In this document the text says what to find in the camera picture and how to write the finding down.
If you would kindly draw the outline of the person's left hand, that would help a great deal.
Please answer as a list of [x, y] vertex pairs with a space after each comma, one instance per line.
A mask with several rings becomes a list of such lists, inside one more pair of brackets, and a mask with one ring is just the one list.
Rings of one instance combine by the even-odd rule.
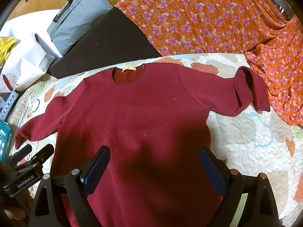
[[14, 169], [1, 162], [1, 226], [28, 226], [32, 202], [28, 189], [10, 197], [2, 188], [4, 172], [10, 170]]

